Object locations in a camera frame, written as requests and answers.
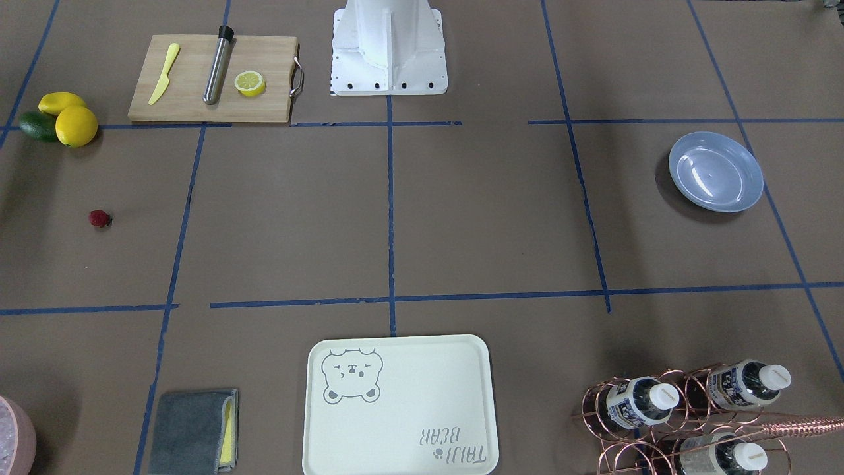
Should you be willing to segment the red strawberry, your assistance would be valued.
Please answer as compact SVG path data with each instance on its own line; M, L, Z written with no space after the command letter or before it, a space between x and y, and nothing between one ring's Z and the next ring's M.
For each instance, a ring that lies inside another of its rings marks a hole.
M91 210L88 213L88 223L94 228L108 228L112 222L112 215L104 210Z

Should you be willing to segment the green avocado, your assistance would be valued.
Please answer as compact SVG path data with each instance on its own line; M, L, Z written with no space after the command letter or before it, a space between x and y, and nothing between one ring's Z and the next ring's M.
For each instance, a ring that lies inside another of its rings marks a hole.
M46 143L59 141L55 132L57 118L41 111L24 112L18 118L19 129L28 137Z

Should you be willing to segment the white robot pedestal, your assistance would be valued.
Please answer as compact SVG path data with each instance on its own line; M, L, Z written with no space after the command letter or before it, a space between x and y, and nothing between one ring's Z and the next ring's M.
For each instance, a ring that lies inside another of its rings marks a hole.
M347 1L332 18L332 96L427 96L449 87L440 10L428 1Z

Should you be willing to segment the blue plate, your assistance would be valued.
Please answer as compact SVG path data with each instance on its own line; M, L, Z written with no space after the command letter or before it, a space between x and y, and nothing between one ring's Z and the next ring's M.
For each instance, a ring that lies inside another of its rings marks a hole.
M752 208L765 189L756 157L721 133L687 133L673 144L667 167L679 193L713 212L739 213Z

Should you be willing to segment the pink bowl of ice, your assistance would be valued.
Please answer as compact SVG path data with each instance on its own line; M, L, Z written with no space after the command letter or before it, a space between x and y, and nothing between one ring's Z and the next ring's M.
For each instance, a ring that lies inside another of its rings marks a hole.
M8 397L1 397L2 406L2 474L30 474L36 454L36 430L21 406Z

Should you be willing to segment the yellow plastic knife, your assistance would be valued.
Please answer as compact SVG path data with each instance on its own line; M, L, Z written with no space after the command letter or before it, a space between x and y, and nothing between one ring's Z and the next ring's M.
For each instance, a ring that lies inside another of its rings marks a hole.
M160 75L158 81L156 83L156 87L154 87L153 92L151 93L150 99L148 99L148 105L154 105L156 102L163 96L166 92L169 84L171 84L171 79L169 78L169 72L177 60L177 56L181 51L181 46L178 43L171 43L168 45L166 51L165 61L162 65L162 69L160 71Z

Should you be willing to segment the cream bear tray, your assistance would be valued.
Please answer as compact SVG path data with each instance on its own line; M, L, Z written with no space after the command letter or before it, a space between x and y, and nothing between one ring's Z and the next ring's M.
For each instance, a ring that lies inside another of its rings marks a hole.
M307 360L305 474L489 474L487 344L473 334L323 340Z

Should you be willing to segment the bottle white cap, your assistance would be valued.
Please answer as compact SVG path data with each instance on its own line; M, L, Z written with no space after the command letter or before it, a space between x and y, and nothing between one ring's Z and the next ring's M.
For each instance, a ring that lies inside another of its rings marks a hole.
M688 438L678 449L678 474L759 474L769 462L762 446L729 432Z
M709 373L706 396L717 408L724 410L765 408L792 382L792 373L783 365L745 359Z
M597 426L604 433L623 433L666 423L678 408L678 389L654 377L622 381L597 402Z

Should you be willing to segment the steel cylinder black cap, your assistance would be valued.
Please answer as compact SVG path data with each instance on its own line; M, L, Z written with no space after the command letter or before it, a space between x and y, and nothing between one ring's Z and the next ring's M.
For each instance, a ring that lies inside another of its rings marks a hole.
M229 25L219 27L218 40L215 48L214 60L209 70L206 88L202 100L206 105L219 102L224 76L228 69L230 55L233 49L234 30Z

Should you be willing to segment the bottle white cap lower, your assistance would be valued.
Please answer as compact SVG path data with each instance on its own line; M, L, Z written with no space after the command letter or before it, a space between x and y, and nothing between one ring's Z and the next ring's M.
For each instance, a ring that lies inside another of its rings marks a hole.
M759 474L769 462L762 446L729 432L688 438L678 449L678 474Z

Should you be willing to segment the grey cloth with yellow sponge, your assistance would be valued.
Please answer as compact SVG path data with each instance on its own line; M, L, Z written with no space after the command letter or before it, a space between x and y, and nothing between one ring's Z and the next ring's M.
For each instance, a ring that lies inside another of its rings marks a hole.
M240 391L166 392L154 424L150 474L221 474L238 462Z

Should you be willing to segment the lemon half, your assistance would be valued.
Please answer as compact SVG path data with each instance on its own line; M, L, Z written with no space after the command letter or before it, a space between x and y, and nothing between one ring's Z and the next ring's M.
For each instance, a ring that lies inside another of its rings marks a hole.
M234 87L244 97L254 97L266 90L266 79L257 71L243 71L236 75Z

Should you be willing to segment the yellow lemon upper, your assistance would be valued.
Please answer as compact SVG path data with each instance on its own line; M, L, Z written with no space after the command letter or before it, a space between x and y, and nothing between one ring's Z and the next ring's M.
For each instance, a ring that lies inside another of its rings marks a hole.
M45 94L38 103L38 109L41 112L54 117L57 117L69 106L87 106L87 104L78 94L69 91L55 91Z

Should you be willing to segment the yellow lemon round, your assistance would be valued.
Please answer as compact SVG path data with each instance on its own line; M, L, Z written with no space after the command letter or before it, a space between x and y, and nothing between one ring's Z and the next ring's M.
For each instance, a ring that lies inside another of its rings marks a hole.
M96 115L87 106L69 106L55 120L58 141L71 148L79 148L93 141L98 129Z

